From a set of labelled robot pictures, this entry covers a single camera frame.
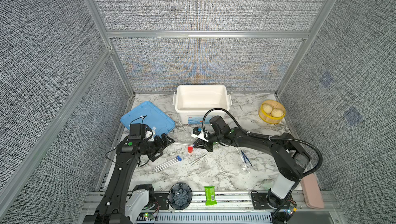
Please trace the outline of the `blue capped test tube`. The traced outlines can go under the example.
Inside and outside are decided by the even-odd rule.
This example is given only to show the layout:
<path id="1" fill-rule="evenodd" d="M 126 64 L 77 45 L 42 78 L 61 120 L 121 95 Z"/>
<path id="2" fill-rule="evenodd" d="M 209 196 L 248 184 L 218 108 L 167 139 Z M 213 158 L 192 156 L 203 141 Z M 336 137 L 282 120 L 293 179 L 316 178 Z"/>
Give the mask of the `blue capped test tube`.
<path id="1" fill-rule="evenodd" d="M 181 160 L 182 160 L 182 158 L 180 156 L 177 156 L 176 158 L 174 158 L 174 159 L 172 159 L 172 160 L 170 160 L 168 162 L 165 162 L 165 163 L 155 167 L 153 169 L 153 171 L 161 171 L 161 170 L 163 170 L 163 169 L 165 169 L 165 168 L 167 168 L 167 167 L 169 167 L 169 166 L 171 166 L 171 165 L 173 165 L 173 164 L 175 164 L 177 162 L 180 162 Z"/>
<path id="2" fill-rule="evenodd" d="M 193 144 L 182 143 L 182 142 L 174 142 L 173 144 L 174 144 L 174 145 L 179 145 L 179 146 L 193 147 Z"/>

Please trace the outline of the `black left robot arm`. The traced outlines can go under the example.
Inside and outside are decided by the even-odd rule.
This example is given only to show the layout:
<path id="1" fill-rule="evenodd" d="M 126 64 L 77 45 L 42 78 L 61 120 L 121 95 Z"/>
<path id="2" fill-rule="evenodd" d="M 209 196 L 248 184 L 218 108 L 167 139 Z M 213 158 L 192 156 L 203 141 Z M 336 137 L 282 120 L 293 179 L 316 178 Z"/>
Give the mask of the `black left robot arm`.
<path id="1" fill-rule="evenodd" d="M 141 155 L 156 160 L 164 149 L 175 142 L 166 134 L 147 141 L 144 134 L 129 135 L 116 146 L 116 165 L 107 190 L 93 215 L 85 216 L 85 224 L 135 224 L 141 211 L 155 200 L 152 185 L 138 186 L 133 194 L 136 202 L 128 210 L 127 195 L 133 173 L 140 162 Z"/>

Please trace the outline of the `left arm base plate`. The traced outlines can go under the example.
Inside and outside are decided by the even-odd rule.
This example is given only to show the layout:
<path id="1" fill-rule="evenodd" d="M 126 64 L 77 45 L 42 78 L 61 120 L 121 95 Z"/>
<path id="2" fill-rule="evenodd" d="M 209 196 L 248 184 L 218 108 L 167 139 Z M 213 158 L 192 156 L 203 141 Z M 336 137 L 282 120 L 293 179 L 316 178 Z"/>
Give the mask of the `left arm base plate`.
<path id="1" fill-rule="evenodd" d="M 141 206 L 142 210 L 154 211 L 168 210 L 170 203 L 168 201 L 168 193 L 165 192 L 155 192 L 154 198 L 148 196 L 148 193 L 143 193 L 142 191 L 133 192 L 131 197 L 126 202 L 126 211 L 133 210 L 133 207 Z"/>

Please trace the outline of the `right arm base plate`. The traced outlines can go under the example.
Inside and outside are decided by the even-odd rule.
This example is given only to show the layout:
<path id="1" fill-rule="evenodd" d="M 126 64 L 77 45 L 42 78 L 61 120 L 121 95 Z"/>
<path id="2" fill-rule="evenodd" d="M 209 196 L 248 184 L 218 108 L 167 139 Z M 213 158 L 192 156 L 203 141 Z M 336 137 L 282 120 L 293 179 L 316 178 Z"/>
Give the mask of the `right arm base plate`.
<path id="1" fill-rule="evenodd" d="M 273 205 L 270 204 L 267 192 L 251 191 L 250 196 L 255 210 L 276 210 L 278 208 L 276 202 Z"/>

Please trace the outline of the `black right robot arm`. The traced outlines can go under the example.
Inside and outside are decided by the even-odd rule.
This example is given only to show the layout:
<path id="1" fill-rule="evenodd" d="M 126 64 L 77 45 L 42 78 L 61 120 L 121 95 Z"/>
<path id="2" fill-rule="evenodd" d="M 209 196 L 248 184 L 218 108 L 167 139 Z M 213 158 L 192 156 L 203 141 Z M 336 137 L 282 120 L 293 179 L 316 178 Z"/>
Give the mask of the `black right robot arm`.
<path id="1" fill-rule="evenodd" d="M 214 144 L 231 146 L 241 150 L 250 148 L 271 155 L 279 175 L 267 193 L 267 205 L 272 209 L 283 207 L 290 200 L 292 191 L 300 181 L 314 173 L 322 163 L 321 153 L 311 143 L 295 139 L 289 133 L 270 136 L 252 133 L 240 127 L 230 128 L 226 124 L 212 124 L 210 133 L 195 127 L 191 136 L 196 139 L 193 146 L 213 152 Z"/>

